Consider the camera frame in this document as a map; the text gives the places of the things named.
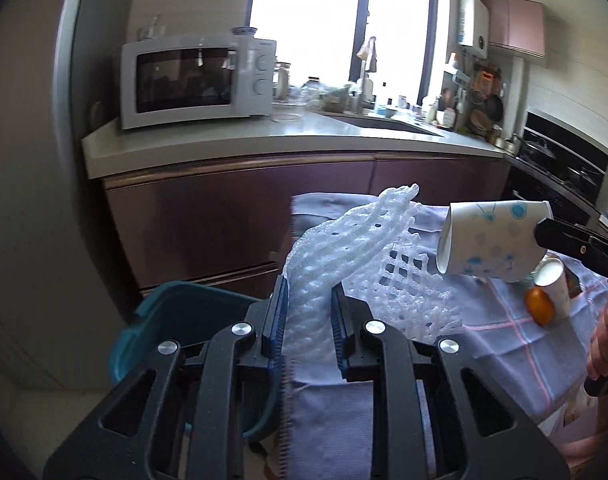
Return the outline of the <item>orange peel piece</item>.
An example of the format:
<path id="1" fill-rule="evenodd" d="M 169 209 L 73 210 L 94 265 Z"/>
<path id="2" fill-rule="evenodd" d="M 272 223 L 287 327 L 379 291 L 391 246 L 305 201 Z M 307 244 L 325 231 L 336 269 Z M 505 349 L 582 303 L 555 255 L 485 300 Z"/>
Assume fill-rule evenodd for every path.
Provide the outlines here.
<path id="1" fill-rule="evenodd" d="M 541 287 L 530 288 L 524 295 L 524 304 L 533 321 L 539 326 L 546 326 L 556 315 L 554 303 Z"/>

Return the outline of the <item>dotted paper cup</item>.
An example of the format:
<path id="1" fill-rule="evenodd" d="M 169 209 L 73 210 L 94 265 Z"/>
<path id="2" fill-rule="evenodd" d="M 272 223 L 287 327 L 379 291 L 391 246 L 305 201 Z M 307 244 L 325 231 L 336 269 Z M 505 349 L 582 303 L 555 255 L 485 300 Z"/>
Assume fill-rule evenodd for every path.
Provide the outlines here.
<path id="1" fill-rule="evenodd" d="M 438 272 L 521 281 L 546 254 L 534 231 L 551 217 L 546 200 L 452 203 L 438 241 Z"/>

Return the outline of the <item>white foam fruit net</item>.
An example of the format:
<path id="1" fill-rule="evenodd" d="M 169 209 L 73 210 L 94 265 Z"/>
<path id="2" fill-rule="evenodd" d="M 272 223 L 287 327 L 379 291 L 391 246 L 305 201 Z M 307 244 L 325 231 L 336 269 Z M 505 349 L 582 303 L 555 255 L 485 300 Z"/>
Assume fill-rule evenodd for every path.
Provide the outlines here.
<path id="1" fill-rule="evenodd" d="M 292 197 L 293 245 L 282 271 L 289 287 L 283 352 L 296 386 L 342 380 L 331 329 L 336 285 L 411 340 L 432 344 L 461 331 L 454 286 L 436 268 L 446 209 L 420 204 L 418 193 L 411 185 L 379 196 Z"/>

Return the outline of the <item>teal plastic trash bin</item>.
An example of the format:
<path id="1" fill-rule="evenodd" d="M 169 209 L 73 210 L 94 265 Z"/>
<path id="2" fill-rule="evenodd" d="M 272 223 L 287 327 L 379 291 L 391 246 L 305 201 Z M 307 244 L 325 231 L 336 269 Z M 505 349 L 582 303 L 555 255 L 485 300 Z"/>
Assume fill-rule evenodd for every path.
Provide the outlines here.
<path id="1" fill-rule="evenodd" d="M 265 300 L 189 282 L 153 289 L 121 331 L 109 356 L 109 375 L 118 384 L 158 344 L 182 348 L 204 344 L 236 323 L 254 327 L 256 347 L 241 358 L 252 384 L 244 389 L 243 437 L 261 441 L 277 430 L 280 414 L 281 348 L 288 312 L 288 282 L 280 276 Z"/>

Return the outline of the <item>black built-in oven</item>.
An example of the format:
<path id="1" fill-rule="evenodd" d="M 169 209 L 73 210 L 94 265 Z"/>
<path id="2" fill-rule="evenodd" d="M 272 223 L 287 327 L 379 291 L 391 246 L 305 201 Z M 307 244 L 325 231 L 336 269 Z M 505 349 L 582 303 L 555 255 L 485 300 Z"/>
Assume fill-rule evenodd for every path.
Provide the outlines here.
<path id="1" fill-rule="evenodd" d="M 608 149 L 581 130 L 541 110 L 526 112 L 508 157 L 503 200 L 546 200 L 554 218 L 596 226 L 598 202 L 607 179 Z"/>

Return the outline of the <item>grey checked tablecloth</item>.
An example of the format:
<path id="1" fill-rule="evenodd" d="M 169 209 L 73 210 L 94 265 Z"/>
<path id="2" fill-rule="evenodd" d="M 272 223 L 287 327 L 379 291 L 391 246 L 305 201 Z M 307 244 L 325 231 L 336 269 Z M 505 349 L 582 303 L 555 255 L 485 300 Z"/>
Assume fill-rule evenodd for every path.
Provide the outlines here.
<path id="1" fill-rule="evenodd" d="M 590 334 L 607 303 L 604 278 L 564 262 L 582 291 L 571 315 L 540 328 L 526 317 L 517 286 L 455 276 L 464 336 L 472 354 L 536 420 L 574 477 L 608 479 L 608 395 L 584 395 Z M 370 475 L 372 387 L 349 384 L 335 362 L 291 365 L 290 428 L 282 440 L 286 479 L 366 479 Z"/>

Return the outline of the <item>black frying pan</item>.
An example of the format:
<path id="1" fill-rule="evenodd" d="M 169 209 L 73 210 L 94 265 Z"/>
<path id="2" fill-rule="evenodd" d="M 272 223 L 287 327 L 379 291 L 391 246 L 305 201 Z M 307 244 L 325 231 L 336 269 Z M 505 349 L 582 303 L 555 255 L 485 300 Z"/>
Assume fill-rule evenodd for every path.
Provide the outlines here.
<path id="1" fill-rule="evenodd" d="M 490 118 L 492 122 L 502 121 L 504 118 L 504 102 L 502 102 L 502 98 L 497 94 L 490 94 L 485 100 L 485 111 L 487 117 Z"/>

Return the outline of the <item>white water heater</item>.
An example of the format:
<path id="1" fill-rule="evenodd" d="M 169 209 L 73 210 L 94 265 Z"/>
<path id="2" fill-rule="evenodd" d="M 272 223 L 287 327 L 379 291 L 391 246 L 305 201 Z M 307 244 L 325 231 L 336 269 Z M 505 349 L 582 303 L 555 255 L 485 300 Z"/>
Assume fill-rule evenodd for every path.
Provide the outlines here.
<path id="1" fill-rule="evenodd" d="M 459 0 L 458 44 L 481 60 L 487 59 L 490 14 L 481 0 Z"/>

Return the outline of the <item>white microwave oven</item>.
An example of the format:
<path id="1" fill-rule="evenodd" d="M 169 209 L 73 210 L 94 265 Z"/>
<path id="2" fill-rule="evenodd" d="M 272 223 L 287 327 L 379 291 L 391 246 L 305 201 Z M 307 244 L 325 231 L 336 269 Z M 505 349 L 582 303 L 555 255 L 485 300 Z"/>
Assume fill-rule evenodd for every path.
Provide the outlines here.
<path id="1" fill-rule="evenodd" d="M 267 116 L 276 51 L 274 40 L 232 32 L 123 44 L 122 128 Z"/>

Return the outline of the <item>pink wall cabinet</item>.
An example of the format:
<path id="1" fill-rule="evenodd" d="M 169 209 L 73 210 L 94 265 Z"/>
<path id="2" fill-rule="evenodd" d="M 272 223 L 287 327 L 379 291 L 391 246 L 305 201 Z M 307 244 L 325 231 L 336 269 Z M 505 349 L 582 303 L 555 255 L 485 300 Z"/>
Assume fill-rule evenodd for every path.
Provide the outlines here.
<path id="1" fill-rule="evenodd" d="M 531 0 L 481 0 L 490 16 L 491 47 L 532 58 L 546 56 L 544 6 Z"/>

